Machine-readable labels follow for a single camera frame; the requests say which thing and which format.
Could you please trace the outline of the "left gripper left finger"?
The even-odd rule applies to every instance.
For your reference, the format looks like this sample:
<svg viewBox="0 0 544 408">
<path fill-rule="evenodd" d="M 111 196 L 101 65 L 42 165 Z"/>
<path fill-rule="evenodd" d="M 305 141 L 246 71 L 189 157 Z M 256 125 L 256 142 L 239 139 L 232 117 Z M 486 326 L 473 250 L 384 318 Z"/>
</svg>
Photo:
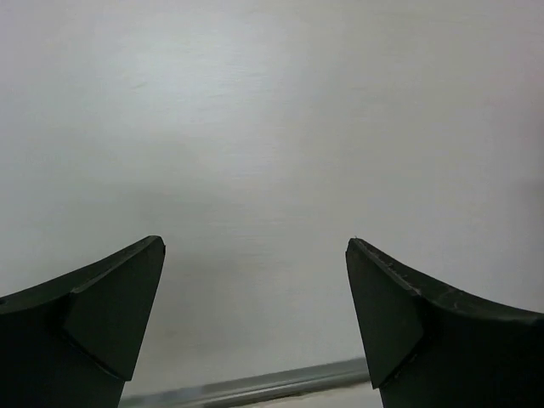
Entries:
<svg viewBox="0 0 544 408">
<path fill-rule="evenodd" d="M 150 235 L 1 299 L 3 407 L 117 407 L 133 378 L 166 246 Z"/>
</svg>

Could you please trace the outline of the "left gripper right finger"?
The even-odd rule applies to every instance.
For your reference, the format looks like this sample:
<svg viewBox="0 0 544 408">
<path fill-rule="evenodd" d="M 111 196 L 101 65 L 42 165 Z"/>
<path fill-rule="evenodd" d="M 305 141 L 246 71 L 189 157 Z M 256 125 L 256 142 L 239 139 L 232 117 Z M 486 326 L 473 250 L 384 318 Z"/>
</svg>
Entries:
<svg viewBox="0 0 544 408">
<path fill-rule="evenodd" d="M 349 241 L 346 264 L 384 406 L 542 406 L 542 314 L 464 292 L 360 238 Z"/>
</svg>

